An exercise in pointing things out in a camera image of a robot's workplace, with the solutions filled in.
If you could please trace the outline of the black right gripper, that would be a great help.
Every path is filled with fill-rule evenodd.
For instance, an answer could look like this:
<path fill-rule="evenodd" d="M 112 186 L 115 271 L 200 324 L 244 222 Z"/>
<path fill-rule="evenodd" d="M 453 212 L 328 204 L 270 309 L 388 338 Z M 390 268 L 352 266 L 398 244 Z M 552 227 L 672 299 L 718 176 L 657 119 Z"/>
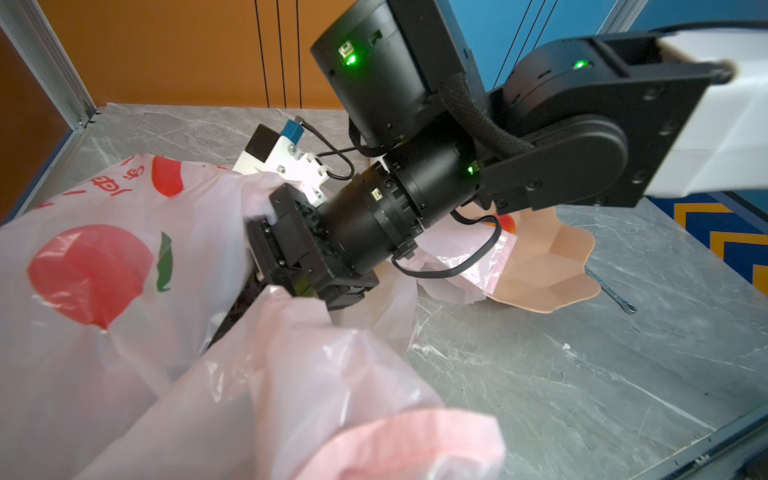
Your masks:
<path fill-rule="evenodd" d="M 364 299 L 378 284 L 372 271 L 349 266 L 329 240 L 318 209 L 292 185 L 269 196 L 275 218 L 246 222 L 245 233 L 254 260 L 254 287 L 282 286 L 291 295 L 315 297 L 330 310 L 341 310 Z"/>

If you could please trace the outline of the pink plastic bag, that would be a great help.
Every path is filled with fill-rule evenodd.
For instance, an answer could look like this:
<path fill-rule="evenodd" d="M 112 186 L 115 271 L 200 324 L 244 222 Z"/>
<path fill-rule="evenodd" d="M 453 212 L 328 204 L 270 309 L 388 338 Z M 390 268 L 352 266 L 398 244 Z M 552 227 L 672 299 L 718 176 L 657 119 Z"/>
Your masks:
<path fill-rule="evenodd" d="M 495 479 L 495 418 L 252 267 L 274 173 L 152 154 L 1 229 L 5 479 Z"/>

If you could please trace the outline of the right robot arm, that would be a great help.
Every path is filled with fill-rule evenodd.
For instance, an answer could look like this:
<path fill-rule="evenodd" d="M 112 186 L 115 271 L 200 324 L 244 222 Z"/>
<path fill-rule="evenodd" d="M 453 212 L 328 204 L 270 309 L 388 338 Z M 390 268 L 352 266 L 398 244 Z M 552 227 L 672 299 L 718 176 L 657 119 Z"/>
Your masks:
<path fill-rule="evenodd" d="M 351 306 L 377 265 L 471 202 L 493 222 L 767 185 L 763 20 L 552 41 L 492 91 L 445 1 L 356 2 L 311 52 L 374 165 L 329 200 L 295 177 L 271 194 L 275 218 L 246 225 L 236 312 L 270 285 Z"/>

